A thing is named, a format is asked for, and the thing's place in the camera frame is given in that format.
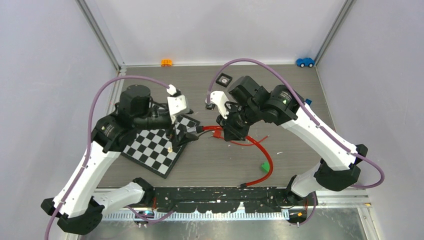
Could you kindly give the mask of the red cable lock chrome cylinder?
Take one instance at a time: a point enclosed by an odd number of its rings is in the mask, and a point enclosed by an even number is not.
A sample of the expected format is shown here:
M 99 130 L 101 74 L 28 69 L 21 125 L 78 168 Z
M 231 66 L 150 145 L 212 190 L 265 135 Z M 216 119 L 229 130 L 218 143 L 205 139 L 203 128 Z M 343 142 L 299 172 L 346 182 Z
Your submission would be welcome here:
M 205 126 L 199 140 L 190 145 L 194 170 L 190 177 L 203 187 L 259 187 L 271 178 L 273 162 L 271 154 L 256 139 L 248 136 L 245 140 L 253 146 L 240 146 L 214 138 L 213 130 L 223 129 L 219 126 Z M 261 169 L 261 164 L 268 162 L 268 173 Z

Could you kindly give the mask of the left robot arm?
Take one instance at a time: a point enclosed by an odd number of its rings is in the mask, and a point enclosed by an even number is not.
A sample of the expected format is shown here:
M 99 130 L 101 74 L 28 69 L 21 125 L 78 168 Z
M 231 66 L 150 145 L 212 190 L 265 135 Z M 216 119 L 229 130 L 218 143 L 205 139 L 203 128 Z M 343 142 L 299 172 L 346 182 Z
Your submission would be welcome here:
M 132 204 L 148 207 L 153 202 L 154 187 L 140 177 L 102 196 L 95 196 L 94 191 L 139 131 L 164 130 L 174 147 L 180 143 L 183 136 L 176 134 L 177 117 L 189 114 L 191 109 L 186 97 L 173 85 L 167 93 L 165 106 L 159 108 L 147 86 L 131 85 L 120 94 L 114 111 L 97 121 L 71 179 L 57 196 L 41 203 L 41 208 L 57 220 L 62 231 L 86 235 L 104 216 Z

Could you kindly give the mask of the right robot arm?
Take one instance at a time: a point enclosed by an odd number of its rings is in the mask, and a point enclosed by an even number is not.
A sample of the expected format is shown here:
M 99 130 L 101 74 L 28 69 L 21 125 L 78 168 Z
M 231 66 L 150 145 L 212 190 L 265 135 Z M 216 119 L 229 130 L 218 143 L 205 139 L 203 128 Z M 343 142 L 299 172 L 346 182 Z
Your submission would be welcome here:
M 288 203 L 299 205 L 316 190 L 339 192 L 357 183 L 361 169 L 356 154 L 363 156 L 368 149 L 363 144 L 345 142 L 328 129 L 303 98 L 296 100 L 299 95 L 291 93 L 286 85 L 277 85 L 268 92 L 250 76 L 242 76 L 228 93 L 234 101 L 217 90 L 209 97 L 218 108 L 216 122 L 223 129 L 225 141 L 245 140 L 250 127 L 263 121 L 295 134 L 321 157 L 312 169 L 290 179 L 283 194 Z

